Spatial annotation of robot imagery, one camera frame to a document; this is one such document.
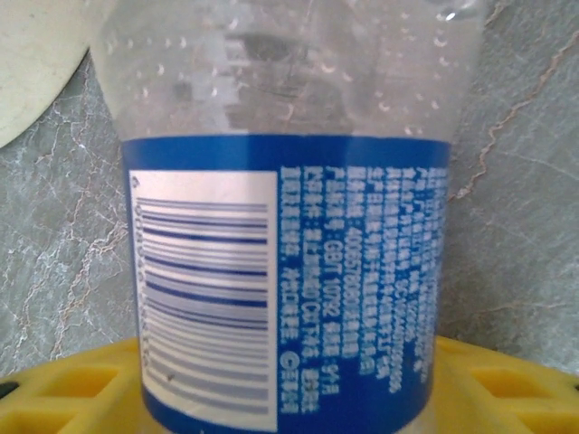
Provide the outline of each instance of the barcode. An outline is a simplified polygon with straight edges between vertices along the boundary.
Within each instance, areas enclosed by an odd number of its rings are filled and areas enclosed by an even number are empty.
[[[276,175],[131,177],[143,383],[195,419],[276,431]]]

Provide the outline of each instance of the white object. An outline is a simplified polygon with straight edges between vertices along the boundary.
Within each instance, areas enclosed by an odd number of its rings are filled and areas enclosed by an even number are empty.
[[[0,0],[0,147],[42,115],[87,50],[78,0]]]

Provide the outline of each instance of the water droplet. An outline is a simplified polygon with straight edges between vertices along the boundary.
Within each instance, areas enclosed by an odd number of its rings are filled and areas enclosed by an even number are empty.
[[[448,45],[448,41],[444,41],[443,39],[439,38],[438,36],[436,38],[434,38],[434,45],[436,45],[439,48],[442,47],[446,47],[446,45]]]
[[[442,11],[441,13],[436,15],[436,19],[439,21],[449,22],[452,21],[454,18],[456,18],[456,12],[450,10]]]
[[[383,111],[384,113],[390,111],[390,106],[387,106],[384,101],[381,101],[380,104],[378,104],[378,108],[380,109],[380,111]]]
[[[229,30],[235,30],[237,28],[237,24],[239,24],[239,20],[237,18],[233,18],[233,21],[231,21],[229,23],[229,25],[227,26],[227,28]]]
[[[325,63],[322,63],[320,65],[320,68],[322,69],[323,72],[325,72],[326,74],[331,74],[332,72],[334,72],[336,70],[336,65],[333,66],[328,66]]]
[[[288,112],[285,115],[279,115],[278,119],[283,120],[284,122],[289,122],[291,120],[291,117],[293,116],[293,113],[295,111],[295,107],[293,104],[290,103],[283,103],[283,102],[278,102],[277,103],[278,106],[285,108]]]
[[[422,127],[417,126],[417,125],[407,125],[406,127],[404,127],[404,133],[407,136],[422,136],[424,134],[424,131],[422,130]]]

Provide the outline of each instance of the bottle label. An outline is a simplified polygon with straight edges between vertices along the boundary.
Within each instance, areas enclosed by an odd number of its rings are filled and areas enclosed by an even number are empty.
[[[145,403],[175,433],[396,432],[424,409],[449,145],[127,142]]]

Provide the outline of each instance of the transparent plastic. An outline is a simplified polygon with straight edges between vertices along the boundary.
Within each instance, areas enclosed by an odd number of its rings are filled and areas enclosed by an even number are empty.
[[[486,12],[482,0],[85,4],[122,140],[278,133],[449,142]],[[434,432],[428,413],[403,432]]]

